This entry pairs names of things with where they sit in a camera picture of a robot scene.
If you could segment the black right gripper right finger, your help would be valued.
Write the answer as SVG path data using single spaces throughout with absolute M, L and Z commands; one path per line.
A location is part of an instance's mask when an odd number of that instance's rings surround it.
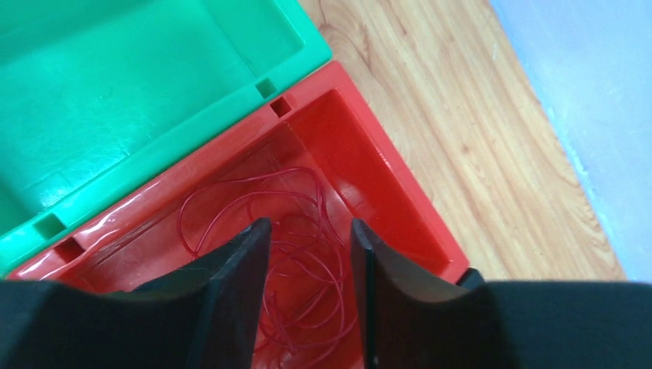
M 449 283 L 351 225 L 367 368 L 649 368 L 651 286 Z

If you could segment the green plastic bin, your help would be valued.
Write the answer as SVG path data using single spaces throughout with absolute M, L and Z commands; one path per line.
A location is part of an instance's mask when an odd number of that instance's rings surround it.
M 296 1 L 3 1 L 2 275 L 331 56 Z

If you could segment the black plastic bin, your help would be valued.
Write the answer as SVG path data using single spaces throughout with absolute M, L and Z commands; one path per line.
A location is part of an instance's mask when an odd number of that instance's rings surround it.
M 485 284 L 484 277 L 476 268 L 468 268 L 457 281 L 457 286 L 468 290 L 473 290 L 483 284 Z

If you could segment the red plastic bin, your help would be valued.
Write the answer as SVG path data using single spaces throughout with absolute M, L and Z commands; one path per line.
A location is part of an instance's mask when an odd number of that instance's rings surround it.
M 446 281 L 469 265 L 333 61 L 8 276 L 130 291 L 258 218 L 271 221 L 272 252 L 255 368 L 362 367 L 348 260 L 355 218 Z

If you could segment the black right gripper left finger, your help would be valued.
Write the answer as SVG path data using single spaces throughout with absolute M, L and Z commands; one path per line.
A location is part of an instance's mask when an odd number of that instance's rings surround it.
M 1 283 L 3 368 L 248 368 L 271 249 L 260 218 L 133 291 Z

